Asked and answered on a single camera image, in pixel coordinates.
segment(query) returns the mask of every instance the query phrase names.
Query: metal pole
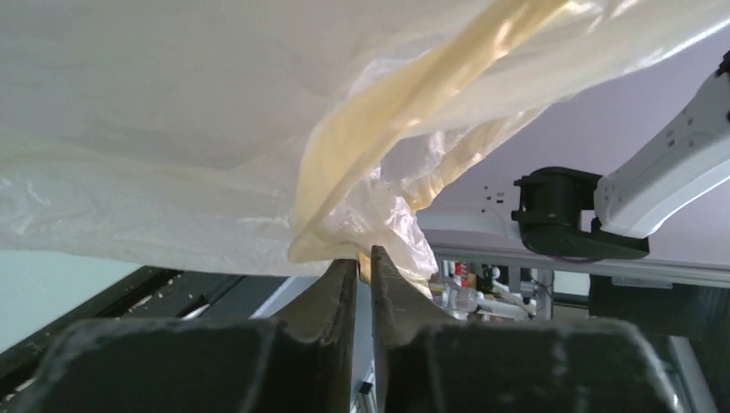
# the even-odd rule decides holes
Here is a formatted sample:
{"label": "metal pole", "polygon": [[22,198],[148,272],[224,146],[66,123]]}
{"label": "metal pole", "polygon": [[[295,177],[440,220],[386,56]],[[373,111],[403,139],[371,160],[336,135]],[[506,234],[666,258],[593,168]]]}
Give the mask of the metal pole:
{"label": "metal pole", "polygon": [[687,337],[670,336],[669,349],[690,400],[691,406],[688,407],[695,413],[717,413],[715,400],[709,392],[690,340]]}

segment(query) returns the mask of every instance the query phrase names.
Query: white wall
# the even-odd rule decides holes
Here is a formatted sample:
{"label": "white wall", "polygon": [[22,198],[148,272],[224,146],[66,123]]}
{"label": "white wall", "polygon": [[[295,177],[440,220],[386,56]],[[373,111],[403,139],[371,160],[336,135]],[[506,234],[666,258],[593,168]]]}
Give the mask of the white wall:
{"label": "white wall", "polygon": [[52,252],[0,251],[0,352],[137,268]]}

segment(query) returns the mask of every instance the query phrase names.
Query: plastic bag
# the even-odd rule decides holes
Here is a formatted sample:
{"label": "plastic bag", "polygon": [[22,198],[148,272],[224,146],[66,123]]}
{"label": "plastic bag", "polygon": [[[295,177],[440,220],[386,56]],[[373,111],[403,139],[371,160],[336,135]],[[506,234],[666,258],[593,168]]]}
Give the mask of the plastic bag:
{"label": "plastic bag", "polygon": [[381,244],[425,280],[415,212],[445,185],[551,102],[729,16],[720,0],[10,0],[0,245],[319,275]]}

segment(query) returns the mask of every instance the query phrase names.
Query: metal frame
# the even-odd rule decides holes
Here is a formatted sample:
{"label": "metal frame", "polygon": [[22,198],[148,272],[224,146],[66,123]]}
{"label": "metal frame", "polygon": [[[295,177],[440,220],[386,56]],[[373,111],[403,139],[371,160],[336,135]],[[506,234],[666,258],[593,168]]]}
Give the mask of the metal frame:
{"label": "metal frame", "polygon": [[447,244],[432,244],[434,252],[445,260],[489,262],[523,268],[632,277],[642,280],[664,280],[681,284],[730,288],[730,268],[702,264],[682,264],[655,260],[606,260],[590,264],[556,261],[528,251],[476,249]]}
{"label": "metal frame", "polygon": [[[381,412],[677,411],[659,359],[628,324],[459,323],[401,277],[384,249],[373,247],[371,259]],[[344,413],[357,280],[356,262],[335,261],[268,320],[76,324],[14,411]]]}

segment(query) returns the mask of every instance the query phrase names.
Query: purple cable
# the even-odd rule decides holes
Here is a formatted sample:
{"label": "purple cable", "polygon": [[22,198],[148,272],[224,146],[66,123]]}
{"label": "purple cable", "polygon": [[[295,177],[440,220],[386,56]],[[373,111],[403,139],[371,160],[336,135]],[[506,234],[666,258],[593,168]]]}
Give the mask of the purple cable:
{"label": "purple cable", "polygon": [[594,264],[603,261],[601,258],[567,258],[564,256],[549,256],[555,261],[567,262],[569,264]]}

